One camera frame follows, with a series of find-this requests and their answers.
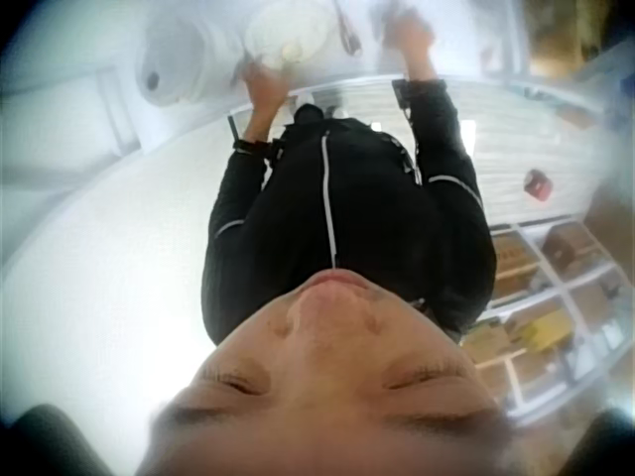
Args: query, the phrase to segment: lip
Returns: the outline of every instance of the lip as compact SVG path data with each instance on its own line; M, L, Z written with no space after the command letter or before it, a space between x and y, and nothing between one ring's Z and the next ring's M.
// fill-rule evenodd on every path
M300 287L300 293L322 283L337 282L345 285L356 286L363 290L369 290L368 282L361 276L347 270L325 270L313 275Z

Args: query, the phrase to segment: wristwatch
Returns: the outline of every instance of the wristwatch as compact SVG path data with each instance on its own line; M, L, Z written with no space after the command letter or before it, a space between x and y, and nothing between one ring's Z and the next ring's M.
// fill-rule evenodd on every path
M250 156L266 157L269 152L270 144L268 142L247 142L238 139L234 142L234 151Z

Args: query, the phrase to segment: person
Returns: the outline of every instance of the person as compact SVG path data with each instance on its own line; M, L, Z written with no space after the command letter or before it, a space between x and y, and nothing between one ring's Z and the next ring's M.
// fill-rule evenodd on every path
M355 119L325 119L310 104L272 152L266 141L288 83L248 68L253 114L209 220L201 294L215 344L324 269L361 274L454 340L487 305L496 257L456 109L430 60L434 35L410 11L389 21L386 40L408 67L402 96L417 167L394 138Z
M413 12L388 21L417 168L389 136L311 105L272 156L288 86L250 68L253 115L203 273L218 346L154 421L140 475L510 474L510 423L455 342L496 259L433 40Z

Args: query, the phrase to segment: hand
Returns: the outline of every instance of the hand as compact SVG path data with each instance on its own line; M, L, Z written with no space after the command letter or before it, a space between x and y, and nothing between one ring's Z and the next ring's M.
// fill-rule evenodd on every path
M289 81L268 67L250 62L244 75L254 114L274 117L289 95Z
M400 11L399 1L393 1L386 16L387 48L399 50L406 60L410 80L431 81L438 79L430 59L430 48L435 43L431 26L414 8Z
M386 18L387 48L399 50L406 61L427 58L435 43L432 27L414 8L399 11L399 2L393 2Z

